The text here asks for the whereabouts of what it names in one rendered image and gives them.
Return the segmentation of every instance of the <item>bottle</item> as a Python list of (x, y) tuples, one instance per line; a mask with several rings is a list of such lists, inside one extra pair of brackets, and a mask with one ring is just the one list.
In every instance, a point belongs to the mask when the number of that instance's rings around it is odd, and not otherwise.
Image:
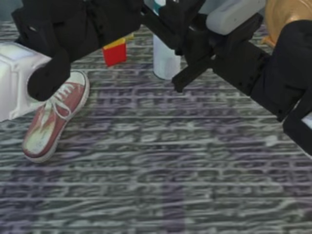
[[(153, 10), (158, 15), (160, 7), (166, 5), (166, 0), (154, 0)], [(181, 56), (168, 48), (156, 35), (153, 35), (153, 65), (156, 77), (171, 80), (181, 70)]]

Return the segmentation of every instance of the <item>wooden floor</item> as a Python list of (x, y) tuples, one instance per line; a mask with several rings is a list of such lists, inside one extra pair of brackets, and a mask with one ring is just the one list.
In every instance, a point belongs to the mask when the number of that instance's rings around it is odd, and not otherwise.
[(91, 96), (50, 162), (23, 157), (33, 114), (0, 124), (0, 234), (311, 234), (312, 161), (211, 71), (184, 94), (154, 78), (151, 39), (73, 65)]

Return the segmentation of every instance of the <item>white rubber sole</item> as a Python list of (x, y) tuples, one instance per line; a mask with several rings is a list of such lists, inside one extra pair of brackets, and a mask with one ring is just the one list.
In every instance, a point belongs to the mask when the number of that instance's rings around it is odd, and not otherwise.
[(81, 102), (79, 103), (79, 105), (77, 106), (77, 108), (75, 109), (75, 111), (71, 114), (71, 116), (68, 118), (68, 120), (65, 122), (65, 124), (63, 125), (63, 127), (61, 128), (60, 132), (58, 133), (51, 149), (43, 156), (38, 157), (38, 158), (32, 158), (32, 157), (28, 157), (27, 155), (24, 155), (29, 161), (34, 162), (34, 163), (43, 163), (48, 161), (53, 154), (55, 153), (58, 143), (59, 143), (59, 139), (66, 127), (66, 125), (68, 124), (68, 122), (84, 107), (84, 105), (86, 104), (89, 94), (90, 94), (90, 82), (89, 79), (87, 77), (86, 74), (83, 73), (83, 75), (86, 77), (86, 86), (85, 86), (85, 90), (83, 93), (83, 96), (81, 98)]

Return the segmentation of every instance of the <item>shoelace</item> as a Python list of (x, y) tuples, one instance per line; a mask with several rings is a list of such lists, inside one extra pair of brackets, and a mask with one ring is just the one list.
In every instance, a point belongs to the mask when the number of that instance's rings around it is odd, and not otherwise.
[[(70, 108), (68, 106), (66, 106), (64, 104), (64, 99), (68, 97), (68, 95), (70, 95), (72, 93), (74, 89), (74, 86), (68, 83), (63, 84), (58, 90), (57, 92), (46, 102), (45, 104), (45, 112), (44, 112), (44, 116), (42, 118), (41, 121), (41, 125), (43, 126), (43, 124), (48, 120), (49, 115), (50, 115), (50, 111), (53, 109), (53, 111), (61, 118), (66, 120), (71, 114), (72, 111), (70, 110)], [(68, 112), (68, 114), (66, 116), (63, 116), (59, 111), (58, 111), (58, 106), (64, 110), (66, 110)]]

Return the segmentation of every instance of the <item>red sneaker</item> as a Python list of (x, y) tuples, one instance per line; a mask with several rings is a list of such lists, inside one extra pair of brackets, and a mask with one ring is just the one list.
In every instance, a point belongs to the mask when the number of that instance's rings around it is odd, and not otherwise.
[(30, 161), (45, 162), (54, 154), (66, 124), (84, 106), (89, 90), (87, 76), (71, 72), (70, 78), (37, 110), (22, 145)]

